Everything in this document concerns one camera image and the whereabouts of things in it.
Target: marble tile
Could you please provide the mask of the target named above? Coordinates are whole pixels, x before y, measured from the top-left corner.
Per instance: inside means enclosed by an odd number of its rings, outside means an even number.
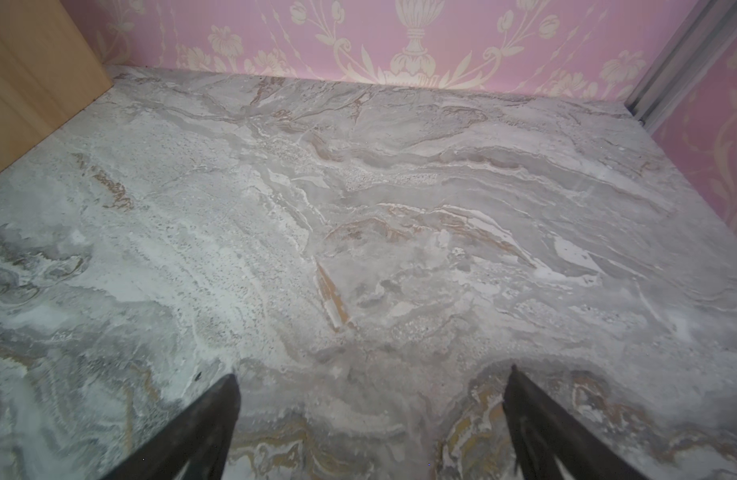
[[[0,175],[0,478],[102,475],[226,372],[226,478],[509,477],[511,362],[737,478],[737,240],[622,106],[111,72]]]

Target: wall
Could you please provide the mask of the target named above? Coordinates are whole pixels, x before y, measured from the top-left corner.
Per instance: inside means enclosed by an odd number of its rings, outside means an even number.
[[[105,63],[622,100],[695,0],[64,0]]]
[[[737,235],[737,38],[654,140]]]

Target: floral wallpaper pattern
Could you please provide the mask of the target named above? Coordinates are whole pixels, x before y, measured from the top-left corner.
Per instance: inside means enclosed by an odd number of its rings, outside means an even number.
[[[621,101],[694,0],[64,0],[105,63]]]
[[[654,140],[737,235],[737,38]]]

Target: wooden cabinet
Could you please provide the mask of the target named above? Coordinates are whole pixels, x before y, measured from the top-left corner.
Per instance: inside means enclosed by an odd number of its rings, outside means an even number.
[[[0,172],[110,86],[59,0],[0,0]]]

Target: marble floor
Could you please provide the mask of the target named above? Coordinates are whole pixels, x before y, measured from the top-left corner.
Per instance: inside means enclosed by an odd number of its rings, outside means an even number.
[[[737,478],[737,240],[619,105],[112,68],[0,174],[0,479],[222,374],[225,478],[504,478],[517,362],[651,478]]]

